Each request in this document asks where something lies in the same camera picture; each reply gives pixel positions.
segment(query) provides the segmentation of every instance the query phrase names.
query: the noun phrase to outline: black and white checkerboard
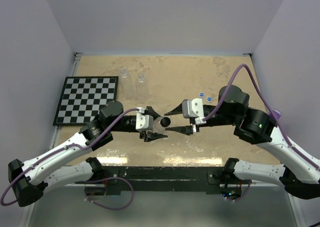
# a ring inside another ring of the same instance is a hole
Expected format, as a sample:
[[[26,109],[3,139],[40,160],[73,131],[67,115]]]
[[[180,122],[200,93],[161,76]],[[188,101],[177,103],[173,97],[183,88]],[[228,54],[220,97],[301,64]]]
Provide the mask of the black and white checkerboard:
[[[81,126],[92,121],[117,97],[118,76],[66,77],[54,126]]]

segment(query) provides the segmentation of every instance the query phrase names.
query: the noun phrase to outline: bottle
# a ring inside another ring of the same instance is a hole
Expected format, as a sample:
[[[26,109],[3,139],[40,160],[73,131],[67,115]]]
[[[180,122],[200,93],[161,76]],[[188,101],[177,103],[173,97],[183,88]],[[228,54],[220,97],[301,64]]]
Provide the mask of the bottle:
[[[131,99],[134,96],[134,85],[130,74],[126,69],[120,71],[119,83],[126,99]]]
[[[149,87],[148,81],[143,73],[138,74],[138,78],[135,82],[135,90],[137,99],[144,103],[148,100],[149,97]]]

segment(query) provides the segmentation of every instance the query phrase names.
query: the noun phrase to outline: table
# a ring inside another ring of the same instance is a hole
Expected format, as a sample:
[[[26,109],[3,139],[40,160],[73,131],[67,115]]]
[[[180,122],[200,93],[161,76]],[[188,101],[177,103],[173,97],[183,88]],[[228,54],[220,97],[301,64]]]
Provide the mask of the table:
[[[127,69],[134,84],[138,74],[145,74],[150,92],[146,103],[140,103],[135,97],[125,99],[120,87],[117,100],[125,110],[148,105],[163,115],[183,99],[197,98],[200,92],[212,97],[211,104],[216,105],[220,88],[227,85],[242,63],[254,71],[249,56],[82,56],[76,76],[118,76],[120,69]],[[239,72],[234,85],[250,95],[250,107],[265,110],[245,69]],[[182,115],[170,118],[171,127],[189,124]],[[62,127],[58,144],[79,129],[79,126]],[[201,128],[199,133],[190,136],[166,132],[168,138],[152,142],[143,142],[137,133],[113,132],[112,142],[69,164],[78,164],[88,157],[97,157],[104,166],[223,166],[228,158],[279,164],[268,152],[238,139],[233,131],[232,126],[218,126]]]

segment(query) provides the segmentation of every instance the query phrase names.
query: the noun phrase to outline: gray floor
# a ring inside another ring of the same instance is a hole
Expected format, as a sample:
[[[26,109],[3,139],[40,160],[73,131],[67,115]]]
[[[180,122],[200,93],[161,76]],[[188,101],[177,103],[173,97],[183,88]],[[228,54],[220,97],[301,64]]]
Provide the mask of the gray floor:
[[[103,196],[99,201],[119,207],[129,199]],[[111,211],[84,201],[83,187],[63,187],[40,199],[29,227],[295,227],[286,192],[253,186],[239,202],[196,192],[136,192],[131,206]]]

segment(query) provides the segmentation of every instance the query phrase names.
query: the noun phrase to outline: white wall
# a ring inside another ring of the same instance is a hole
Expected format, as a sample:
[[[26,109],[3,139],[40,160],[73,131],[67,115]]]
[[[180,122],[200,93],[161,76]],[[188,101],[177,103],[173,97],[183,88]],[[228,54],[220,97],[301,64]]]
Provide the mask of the white wall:
[[[289,136],[320,159],[320,1],[284,0],[253,53],[253,65]],[[320,198],[301,201],[308,226]]]
[[[46,151],[72,51],[46,0],[0,0],[0,192],[8,163]],[[12,201],[14,194],[6,197]],[[22,208],[0,206],[0,226],[16,227]]]
[[[48,0],[75,52],[252,53],[283,0]]]

